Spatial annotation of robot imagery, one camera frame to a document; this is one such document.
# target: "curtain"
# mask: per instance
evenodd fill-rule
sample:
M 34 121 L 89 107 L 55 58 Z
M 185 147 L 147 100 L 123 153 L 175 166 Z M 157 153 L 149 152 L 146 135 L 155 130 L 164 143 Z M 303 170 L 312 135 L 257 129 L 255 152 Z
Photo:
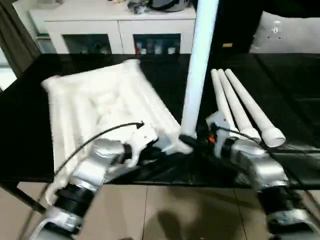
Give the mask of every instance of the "curtain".
M 17 78 L 41 54 L 11 0 L 0 0 L 0 46 Z

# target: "white pvc pipe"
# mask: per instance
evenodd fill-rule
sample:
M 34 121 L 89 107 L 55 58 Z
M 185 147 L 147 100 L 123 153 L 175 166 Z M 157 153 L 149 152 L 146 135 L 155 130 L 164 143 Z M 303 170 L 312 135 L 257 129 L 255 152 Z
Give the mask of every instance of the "white pvc pipe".
M 227 69 L 225 74 L 228 76 L 235 91 L 238 93 L 243 104 L 248 109 L 253 120 L 261 130 L 261 136 L 265 144 L 271 148 L 282 145 L 286 141 L 284 134 L 272 124 L 253 97 L 241 84 L 236 75 L 230 69 Z
M 239 131 L 243 134 L 249 135 L 252 138 L 261 140 L 258 131 L 252 127 L 252 124 L 244 108 L 242 107 L 234 89 L 232 88 L 230 82 L 228 81 L 228 78 L 225 75 L 225 72 L 222 69 L 219 69 L 217 73 L 220 78 L 225 96 L 232 110 L 233 116 L 235 118 L 235 122 L 239 128 Z
M 226 121 L 229 124 L 229 128 L 233 131 L 237 131 L 238 129 L 235 126 L 234 118 L 232 117 L 232 114 L 230 112 L 230 108 L 226 99 L 226 95 L 224 92 L 224 89 L 222 88 L 218 72 L 216 69 L 211 70 L 211 77 L 212 77 L 212 83 L 213 83 L 213 88 L 214 88 L 214 93 L 215 93 L 215 100 L 216 100 L 216 105 L 218 107 L 218 110 L 223 113 Z M 229 134 L 230 136 L 236 136 L 238 137 L 239 135 L 236 135 L 232 132 Z
M 194 136 L 199 115 L 208 58 L 214 33 L 219 0 L 199 0 L 190 57 L 181 132 Z

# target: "pipe end cap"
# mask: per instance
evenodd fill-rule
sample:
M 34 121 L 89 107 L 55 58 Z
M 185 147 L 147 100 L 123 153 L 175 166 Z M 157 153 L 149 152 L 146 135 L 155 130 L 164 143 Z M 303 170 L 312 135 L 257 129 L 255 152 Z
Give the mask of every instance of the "pipe end cap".
M 286 141 L 284 134 L 276 127 L 262 131 L 261 136 L 265 144 L 270 148 L 279 147 Z

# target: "black cable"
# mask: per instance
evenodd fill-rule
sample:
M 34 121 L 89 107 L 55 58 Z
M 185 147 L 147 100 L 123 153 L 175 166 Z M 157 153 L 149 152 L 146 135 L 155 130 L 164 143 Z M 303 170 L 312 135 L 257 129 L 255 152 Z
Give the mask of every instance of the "black cable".
M 127 127 L 127 126 L 137 126 L 137 128 L 140 128 L 142 127 L 144 124 L 141 123 L 141 122 L 130 122 L 130 123 L 125 123 L 125 124 L 121 124 L 121 125 L 118 125 L 118 126 L 114 126 L 114 127 L 111 127 L 107 130 L 104 130 L 96 135 L 94 135 L 93 137 L 91 137 L 89 140 L 85 141 L 82 145 L 80 145 L 62 164 L 61 166 L 58 168 L 58 170 L 54 173 L 54 177 L 57 176 L 60 171 L 65 167 L 65 165 L 81 150 L 83 149 L 86 145 L 88 145 L 89 143 L 91 143 L 93 140 L 97 139 L 98 137 L 108 133 L 108 132 L 111 132 L 113 130 L 116 130 L 116 129 L 119 129 L 119 128 L 123 128 L 123 127 Z M 44 197 L 45 195 L 45 192 L 47 191 L 49 185 L 51 183 L 47 183 L 43 189 L 41 190 L 40 194 L 39 194 L 39 197 L 38 199 L 36 200 L 37 203 L 39 203 L 41 201 L 41 199 Z M 35 210 L 34 209 L 31 209 L 29 214 L 28 214 L 28 217 L 26 218 L 26 221 L 24 222 L 23 226 L 22 226 L 22 229 L 21 229 L 21 232 L 19 234 L 19 237 L 18 237 L 18 240 L 23 240 L 23 237 L 29 227 L 29 224 L 33 218 L 33 215 L 35 213 Z
M 240 136 L 243 136 L 249 140 L 252 140 L 254 141 L 255 143 L 257 143 L 259 146 L 261 146 L 264 150 L 266 150 L 268 152 L 268 154 L 275 160 L 277 161 L 277 159 L 275 158 L 274 154 L 270 151 L 270 148 L 268 146 L 266 146 L 262 141 L 259 141 L 258 139 L 256 138 L 253 138 L 247 134 L 244 134 L 242 132 L 238 132 L 238 131 L 235 131 L 235 130 L 231 130 L 231 129 L 228 129 L 228 128 L 225 128 L 225 127 L 221 127 L 221 126 L 217 126 L 216 124 L 213 124 L 213 128 L 215 128 L 216 130 L 223 130 L 223 131 L 226 131 L 226 132 L 230 132 L 230 133 L 235 133 L 235 134 L 238 134 Z M 304 185 L 304 183 L 300 180 L 300 178 L 295 174 L 293 173 L 288 167 L 286 166 L 283 166 L 283 164 L 281 164 L 279 162 L 279 164 L 284 168 L 284 170 L 286 172 L 289 173 L 290 176 L 292 176 L 296 181 L 297 183 L 300 185 L 301 189 L 306 193 L 306 196 L 308 197 L 308 199 L 312 202 L 312 204 L 315 206 L 315 208 L 317 209 L 317 211 L 319 212 L 320 214 L 320 203 L 315 199 L 315 197 L 307 190 L 306 186 Z M 306 208 L 306 211 L 313 217 L 317 220 L 318 223 L 320 223 L 320 219 L 318 219 L 318 217 L 316 217 L 312 211 L 307 207 L 307 206 L 304 206 Z

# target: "white cloth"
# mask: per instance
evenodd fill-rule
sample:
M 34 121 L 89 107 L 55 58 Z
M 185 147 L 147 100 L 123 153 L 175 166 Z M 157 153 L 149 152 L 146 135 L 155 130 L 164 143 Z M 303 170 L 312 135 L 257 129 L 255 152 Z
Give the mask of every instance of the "white cloth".
M 170 152 L 189 152 L 178 140 L 180 125 L 171 115 L 141 72 L 138 60 L 68 76 L 53 76 L 42 82 L 49 96 L 50 122 L 55 171 L 69 155 L 95 134 L 111 127 L 141 122 L 151 124 L 170 140 Z M 126 142 L 137 128 L 127 126 L 108 132 L 102 138 Z M 56 176 L 46 193 L 53 193 L 67 182 L 90 145 L 79 152 Z

